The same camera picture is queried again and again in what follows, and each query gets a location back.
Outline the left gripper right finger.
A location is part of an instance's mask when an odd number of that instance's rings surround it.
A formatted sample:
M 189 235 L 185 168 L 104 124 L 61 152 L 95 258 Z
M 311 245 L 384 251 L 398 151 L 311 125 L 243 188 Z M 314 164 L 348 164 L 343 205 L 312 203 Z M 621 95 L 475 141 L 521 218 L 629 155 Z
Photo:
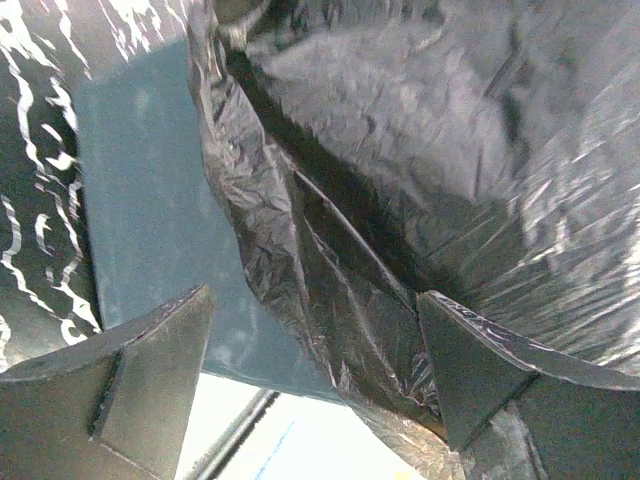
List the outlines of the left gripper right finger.
M 636 479 L 639 379 L 419 296 L 446 439 L 468 479 Z

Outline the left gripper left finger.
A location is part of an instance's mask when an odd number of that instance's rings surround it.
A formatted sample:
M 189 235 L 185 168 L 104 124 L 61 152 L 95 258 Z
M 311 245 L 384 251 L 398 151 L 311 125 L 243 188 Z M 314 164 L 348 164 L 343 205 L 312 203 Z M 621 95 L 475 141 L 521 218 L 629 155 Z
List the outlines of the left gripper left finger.
M 2 373 L 2 478 L 173 478 L 213 312 L 197 286 Z

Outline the dark green trash bin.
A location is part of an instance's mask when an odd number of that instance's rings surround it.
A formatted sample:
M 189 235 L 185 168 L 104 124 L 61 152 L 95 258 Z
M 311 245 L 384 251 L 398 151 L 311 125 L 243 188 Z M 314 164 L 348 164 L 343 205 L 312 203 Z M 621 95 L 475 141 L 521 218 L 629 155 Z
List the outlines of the dark green trash bin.
M 206 372 L 337 402 L 325 375 L 245 281 L 236 236 L 204 173 L 186 41 L 83 83 L 73 103 L 104 327 L 206 284 L 215 302 Z

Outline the black trash bag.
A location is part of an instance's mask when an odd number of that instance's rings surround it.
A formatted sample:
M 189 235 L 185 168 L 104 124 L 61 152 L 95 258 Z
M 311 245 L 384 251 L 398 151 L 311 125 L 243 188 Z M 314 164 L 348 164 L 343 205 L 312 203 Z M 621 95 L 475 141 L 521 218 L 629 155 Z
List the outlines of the black trash bag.
M 465 477 L 418 298 L 639 379 L 635 1 L 197 1 L 190 90 L 257 300 L 420 473 Z

